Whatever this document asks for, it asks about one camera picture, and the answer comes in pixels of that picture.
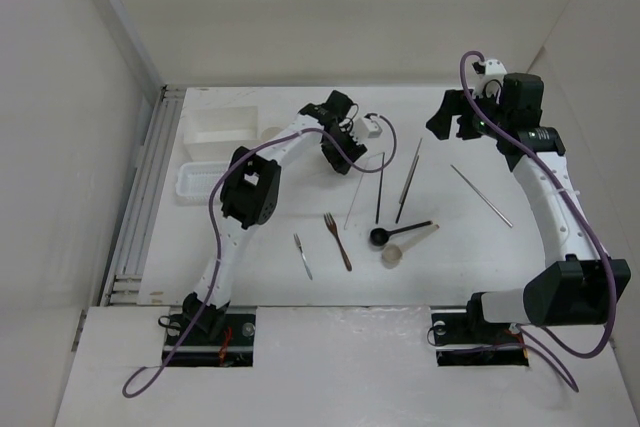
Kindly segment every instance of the black ladle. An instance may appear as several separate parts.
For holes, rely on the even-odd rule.
[[[407,232],[413,229],[419,229],[420,227],[426,227],[427,225],[431,225],[433,222],[427,220],[426,222],[420,222],[419,224],[409,225],[407,227],[402,227],[401,229],[396,230],[387,230],[382,227],[377,227],[371,231],[369,234],[369,240],[376,247],[382,247],[384,244],[389,242],[389,238],[392,235],[400,234],[402,232]]]

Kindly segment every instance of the wall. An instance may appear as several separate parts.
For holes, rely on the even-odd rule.
[[[640,411],[640,0],[571,0],[533,66],[547,83],[545,116],[569,133],[570,168],[590,221],[614,256],[632,264],[615,342]],[[549,81],[556,87],[549,90]]]
[[[142,96],[91,0],[0,0],[0,412],[53,423]]]
[[[568,0],[122,1],[169,83],[326,85],[455,80],[469,47],[526,69]]]

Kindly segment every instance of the white table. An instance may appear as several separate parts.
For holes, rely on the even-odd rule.
[[[367,242],[374,226],[378,176],[364,176],[344,230],[360,173],[352,170],[347,176],[335,174],[318,146],[283,172],[276,213],[258,230],[245,262],[236,269],[233,304],[462,304],[473,292],[522,287],[544,268],[542,243],[527,199],[497,152],[495,141],[484,138],[463,142],[452,137],[440,142],[425,129],[426,121],[440,106],[445,88],[339,88],[359,103],[360,113],[385,114],[398,130],[398,156],[384,176],[381,225],[394,226],[400,191],[416,145],[423,137],[420,162],[401,224],[432,219],[441,229],[410,250],[397,268],[386,269],[380,253]],[[331,90],[189,89],[184,110],[256,105],[262,131],[288,125],[298,110],[307,103],[324,102]],[[180,304],[212,254],[213,235],[206,207],[183,206],[176,199],[177,171],[190,161],[182,137],[181,120],[146,257],[140,304]],[[388,150],[390,145],[387,131],[368,143],[366,155]],[[509,229],[449,164],[467,175],[513,222],[514,228]],[[324,226],[324,212],[332,212],[340,226],[354,265],[351,273],[346,271],[335,241]],[[295,248],[294,232],[302,239],[313,282],[307,278]]]
[[[592,360],[553,348],[579,394],[534,355],[530,368],[437,367],[426,307],[259,308],[252,368],[173,367],[126,400],[132,372],[159,363],[166,311],[89,311],[57,427],[638,425],[610,347]],[[558,329],[582,348],[601,332]]]

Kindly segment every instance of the fork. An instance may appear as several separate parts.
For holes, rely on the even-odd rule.
[[[329,232],[331,232],[335,237],[336,242],[338,242],[338,247],[340,247],[340,253],[342,254],[342,260],[344,261],[344,265],[347,268],[347,270],[351,272],[352,270],[351,261],[349,260],[349,256],[347,256],[347,253],[345,252],[344,247],[342,247],[342,242],[340,242],[340,237],[338,237],[338,225],[336,224],[336,221],[333,218],[333,215],[331,215],[329,212],[324,214],[324,223],[327,225],[327,229],[329,229]]]

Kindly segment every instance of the white container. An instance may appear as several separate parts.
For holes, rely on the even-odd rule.
[[[176,195],[183,205],[206,205],[215,183],[229,168],[229,162],[189,162],[178,170]],[[220,203],[220,193],[216,195]]]
[[[240,146],[258,145],[258,108],[184,111],[184,146],[194,161],[225,161]]]

